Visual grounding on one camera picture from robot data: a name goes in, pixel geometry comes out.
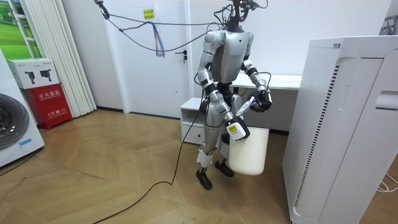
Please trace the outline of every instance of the robot leg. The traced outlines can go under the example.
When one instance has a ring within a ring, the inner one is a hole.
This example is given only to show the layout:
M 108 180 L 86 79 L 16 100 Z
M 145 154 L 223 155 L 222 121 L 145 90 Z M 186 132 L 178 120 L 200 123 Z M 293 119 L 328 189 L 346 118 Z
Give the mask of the robot leg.
M 197 162 L 200 163 L 201 169 L 197 170 L 197 177 L 201 185 L 210 190 L 213 185 L 206 176 L 207 167 L 212 164 L 214 150 L 216 149 L 218 133 L 222 127 L 224 119 L 215 109 L 213 103 L 209 104 L 208 113 L 205 124 L 205 142 L 201 144 Z
M 235 115 L 236 112 L 238 112 L 238 109 L 240 109 L 240 107 L 242 107 L 243 105 L 243 100 L 241 96 L 237 94 L 233 95 L 231 99 L 231 104 L 232 113 Z M 226 165 L 226 161 L 229 158 L 229 139 L 229 134 L 226 132 L 226 130 L 223 130 L 220 141 L 221 146 L 218 147 L 218 149 L 220 149 L 220 153 L 224 157 L 224 159 L 222 162 L 217 161 L 215 167 L 219 169 L 224 175 L 228 177 L 233 177 L 234 172 Z

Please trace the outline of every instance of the yellow sign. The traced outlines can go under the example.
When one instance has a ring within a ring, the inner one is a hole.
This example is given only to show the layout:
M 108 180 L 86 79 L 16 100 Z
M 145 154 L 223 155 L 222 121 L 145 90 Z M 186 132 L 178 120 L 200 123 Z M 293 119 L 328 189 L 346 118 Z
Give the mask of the yellow sign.
M 144 19 L 145 20 L 155 19 L 154 10 L 153 9 L 144 10 Z
M 234 133 L 235 131 L 237 131 L 235 126 L 229 127 L 229 131 L 231 131 L 231 133 Z

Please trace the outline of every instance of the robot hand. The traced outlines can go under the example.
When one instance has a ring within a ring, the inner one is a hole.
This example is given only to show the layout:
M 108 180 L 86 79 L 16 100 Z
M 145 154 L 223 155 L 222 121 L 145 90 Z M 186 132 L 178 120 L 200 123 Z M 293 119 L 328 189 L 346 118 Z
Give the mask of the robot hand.
M 269 94 L 268 91 L 261 90 L 261 91 L 255 91 L 252 92 L 248 100 L 250 100 L 254 96 L 256 104 L 252 105 L 250 109 L 257 113 L 262 113 L 266 110 L 268 110 L 272 106 L 272 100 L 271 100 L 271 95 Z

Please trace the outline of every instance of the red cabinet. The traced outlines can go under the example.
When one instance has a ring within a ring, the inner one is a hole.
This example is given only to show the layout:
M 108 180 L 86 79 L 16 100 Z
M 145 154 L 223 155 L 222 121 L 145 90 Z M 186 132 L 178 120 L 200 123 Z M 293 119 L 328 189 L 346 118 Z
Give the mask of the red cabinet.
M 40 128 L 50 130 L 64 121 L 71 121 L 67 99 L 61 84 L 22 90 Z

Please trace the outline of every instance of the white door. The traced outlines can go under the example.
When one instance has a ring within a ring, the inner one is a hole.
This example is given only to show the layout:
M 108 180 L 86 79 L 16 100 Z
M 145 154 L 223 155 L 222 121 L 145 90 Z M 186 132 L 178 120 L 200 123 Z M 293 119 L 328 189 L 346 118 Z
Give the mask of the white door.
M 110 14 L 117 16 L 144 21 L 144 10 L 153 9 L 154 22 L 185 23 L 184 1 L 109 0 L 104 5 Z M 120 28 L 141 24 L 113 16 L 110 20 Z M 138 46 L 112 24 L 107 24 L 126 109 L 136 113 L 179 118 L 180 106 L 189 100 L 188 62 L 184 61 L 184 54 L 175 53 L 183 52 L 187 47 L 166 52 L 165 58 L 157 57 L 155 52 Z M 156 28 L 165 50 L 187 41 L 184 26 L 156 25 Z M 146 24 L 125 33 L 136 42 L 155 49 L 152 25 Z

